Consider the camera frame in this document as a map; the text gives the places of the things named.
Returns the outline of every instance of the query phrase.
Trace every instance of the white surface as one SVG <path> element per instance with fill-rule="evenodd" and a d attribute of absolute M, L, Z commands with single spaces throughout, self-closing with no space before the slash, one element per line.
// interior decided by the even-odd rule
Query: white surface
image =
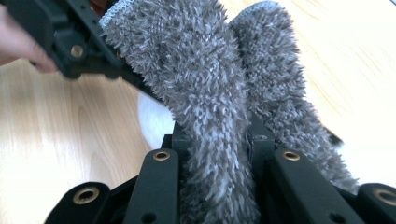
<path fill-rule="evenodd" d="M 171 112 L 143 92 L 138 97 L 139 123 L 142 134 L 152 149 L 161 147 L 163 136 L 173 132 Z"/>

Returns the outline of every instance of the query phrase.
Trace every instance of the light wooden table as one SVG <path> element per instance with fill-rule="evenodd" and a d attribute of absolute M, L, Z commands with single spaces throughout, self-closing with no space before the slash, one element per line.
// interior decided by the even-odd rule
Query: light wooden table
<path fill-rule="evenodd" d="M 256 1 L 221 2 L 233 18 Z M 295 20 L 309 99 L 322 122 L 350 145 L 387 148 L 385 167 L 393 169 L 396 6 L 281 3 Z M 42 223 L 75 185 L 99 181 L 113 188 L 138 174 L 150 148 L 136 101 L 137 91 L 121 80 L 70 81 L 38 74 L 25 61 L 0 67 L 0 223 Z M 396 177 L 388 178 L 396 186 Z"/>

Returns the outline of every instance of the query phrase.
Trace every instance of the hand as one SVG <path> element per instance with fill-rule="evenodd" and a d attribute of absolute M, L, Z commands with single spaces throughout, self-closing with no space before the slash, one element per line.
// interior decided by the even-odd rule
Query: hand
<path fill-rule="evenodd" d="M 40 72 L 55 72 L 57 67 L 46 52 L 0 5 L 0 65 L 24 58 Z"/>

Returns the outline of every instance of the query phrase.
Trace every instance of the gray microfiber roller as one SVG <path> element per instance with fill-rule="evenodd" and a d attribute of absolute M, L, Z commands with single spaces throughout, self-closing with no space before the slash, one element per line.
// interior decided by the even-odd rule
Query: gray microfiber roller
<path fill-rule="evenodd" d="M 265 119 L 277 147 L 302 151 L 335 186 L 356 192 L 357 180 L 304 99 L 303 69 L 286 10 L 272 1 L 260 2 L 242 11 L 230 26 L 247 73 L 249 110 Z"/>
<path fill-rule="evenodd" d="M 256 223 L 245 71 L 216 0 L 120 1 L 101 24 L 191 136 L 182 223 Z"/>

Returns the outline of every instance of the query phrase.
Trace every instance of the black plastic bracket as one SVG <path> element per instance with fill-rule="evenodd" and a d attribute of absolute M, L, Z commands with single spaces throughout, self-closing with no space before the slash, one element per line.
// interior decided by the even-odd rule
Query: black plastic bracket
<path fill-rule="evenodd" d="M 7 1 L 7 10 L 55 61 L 65 77 L 121 76 L 158 100 L 142 76 L 106 44 L 99 17 L 91 10 L 88 0 L 12 0 Z"/>

